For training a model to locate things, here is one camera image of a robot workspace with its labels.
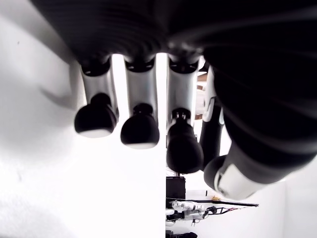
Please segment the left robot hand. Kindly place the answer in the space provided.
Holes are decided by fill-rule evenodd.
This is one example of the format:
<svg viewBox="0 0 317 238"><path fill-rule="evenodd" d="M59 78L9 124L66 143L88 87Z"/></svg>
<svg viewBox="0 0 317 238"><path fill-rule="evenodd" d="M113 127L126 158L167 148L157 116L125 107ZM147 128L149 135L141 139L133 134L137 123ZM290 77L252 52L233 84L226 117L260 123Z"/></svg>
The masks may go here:
<svg viewBox="0 0 317 238"><path fill-rule="evenodd" d="M245 199L317 154L314 0L35 0L83 65L111 54L203 56L232 140L218 158L202 133L205 181Z"/></svg>

